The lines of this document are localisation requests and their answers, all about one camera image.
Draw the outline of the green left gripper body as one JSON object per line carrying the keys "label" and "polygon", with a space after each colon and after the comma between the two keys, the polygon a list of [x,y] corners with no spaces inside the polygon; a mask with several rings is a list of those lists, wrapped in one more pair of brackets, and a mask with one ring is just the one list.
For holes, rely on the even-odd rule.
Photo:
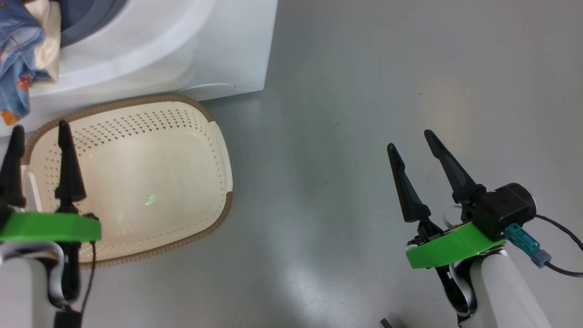
{"label": "green left gripper body", "polygon": [[56,212],[17,211],[0,200],[0,242],[99,241],[102,226],[94,214],[82,214],[72,207]]}

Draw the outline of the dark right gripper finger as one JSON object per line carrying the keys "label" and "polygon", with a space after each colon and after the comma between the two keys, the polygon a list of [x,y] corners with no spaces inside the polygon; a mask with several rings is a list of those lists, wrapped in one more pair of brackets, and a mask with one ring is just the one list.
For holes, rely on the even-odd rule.
{"label": "dark right gripper finger", "polygon": [[439,160],[443,167],[446,178],[452,188],[452,197],[455,203],[473,204],[481,195],[486,193],[485,186],[475,183],[468,172],[464,170],[458,160],[456,160],[431,129],[424,131],[424,137],[431,153]]}
{"label": "dark right gripper finger", "polygon": [[387,153],[404,222],[429,222],[431,212],[408,179],[404,161],[393,143],[388,144]]}

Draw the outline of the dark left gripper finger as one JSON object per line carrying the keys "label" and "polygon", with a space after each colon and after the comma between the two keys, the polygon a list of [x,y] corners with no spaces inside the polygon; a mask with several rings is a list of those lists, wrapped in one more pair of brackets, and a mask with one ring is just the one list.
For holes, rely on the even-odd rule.
{"label": "dark left gripper finger", "polygon": [[86,191],[71,127],[66,120],[59,122],[58,147],[61,150],[61,169],[55,198],[60,205],[56,212],[78,214],[79,209],[75,203],[86,198]]}
{"label": "dark left gripper finger", "polygon": [[21,125],[15,125],[0,168],[0,201],[17,208],[26,206],[20,164],[24,152],[25,131]]}

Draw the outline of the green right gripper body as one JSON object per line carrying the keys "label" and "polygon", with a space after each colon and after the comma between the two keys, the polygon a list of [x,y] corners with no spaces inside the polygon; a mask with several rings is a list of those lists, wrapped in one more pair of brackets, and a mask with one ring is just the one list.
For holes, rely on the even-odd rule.
{"label": "green right gripper body", "polygon": [[406,257],[413,269],[434,268],[458,263],[480,255],[506,242],[492,241],[473,222],[443,230],[429,219],[419,222],[419,236],[406,246]]}

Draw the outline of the blue cartoon print garment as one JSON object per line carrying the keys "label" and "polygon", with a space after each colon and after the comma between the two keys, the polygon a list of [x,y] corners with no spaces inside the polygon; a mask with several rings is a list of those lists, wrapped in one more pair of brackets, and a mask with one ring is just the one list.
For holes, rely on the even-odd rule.
{"label": "blue cartoon print garment", "polygon": [[0,0],[0,119],[6,125],[29,114],[30,85],[50,79],[35,63],[35,48],[44,40],[41,25],[23,0]]}

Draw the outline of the cream orange cartoon garment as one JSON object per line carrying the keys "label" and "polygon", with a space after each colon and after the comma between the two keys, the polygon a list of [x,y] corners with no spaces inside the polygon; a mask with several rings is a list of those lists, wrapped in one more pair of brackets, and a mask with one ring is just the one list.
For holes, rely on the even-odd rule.
{"label": "cream orange cartoon garment", "polygon": [[61,6],[54,0],[26,0],[25,8],[44,32],[44,39],[36,46],[34,58],[39,73],[33,87],[56,84],[60,77]]}

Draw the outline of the grey rubber door gasket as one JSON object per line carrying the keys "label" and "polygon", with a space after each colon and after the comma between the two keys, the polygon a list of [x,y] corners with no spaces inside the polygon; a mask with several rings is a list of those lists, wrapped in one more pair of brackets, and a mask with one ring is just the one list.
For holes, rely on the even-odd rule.
{"label": "grey rubber door gasket", "polygon": [[61,9],[61,48],[100,31],[122,11],[127,0],[58,0]]}

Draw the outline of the white front-load washing machine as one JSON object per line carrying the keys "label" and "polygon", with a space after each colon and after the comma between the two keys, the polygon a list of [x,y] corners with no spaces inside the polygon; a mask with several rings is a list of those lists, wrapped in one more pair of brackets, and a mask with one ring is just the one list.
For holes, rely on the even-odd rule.
{"label": "white front-load washing machine", "polygon": [[108,25],[61,48],[54,85],[30,89],[28,131],[89,106],[229,83],[264,89],[278,0],[127,0]]}

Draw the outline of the cream perforated laundry basket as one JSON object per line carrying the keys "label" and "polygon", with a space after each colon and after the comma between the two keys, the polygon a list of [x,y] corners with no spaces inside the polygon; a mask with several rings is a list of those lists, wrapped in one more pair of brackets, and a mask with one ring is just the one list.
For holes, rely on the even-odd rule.
{"label": "cream perforated laundry basket", "polygon": [[102,224],[98,267],[193,243],[225,222],[233,201],[230,158],[212,114],[182,95],[108,102],[64,117],[86,198]]}

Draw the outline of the round white filter cover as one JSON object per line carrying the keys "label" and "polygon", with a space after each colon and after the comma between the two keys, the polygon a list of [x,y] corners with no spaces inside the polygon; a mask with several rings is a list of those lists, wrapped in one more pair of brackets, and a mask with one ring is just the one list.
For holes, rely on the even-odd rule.
{"label": "round white filter cover", "polygon": [[206,101],[232,96],[236,91],[236,86],[229,83],[209,83],[185,88],[179,91],[179,94],[197,101]]}

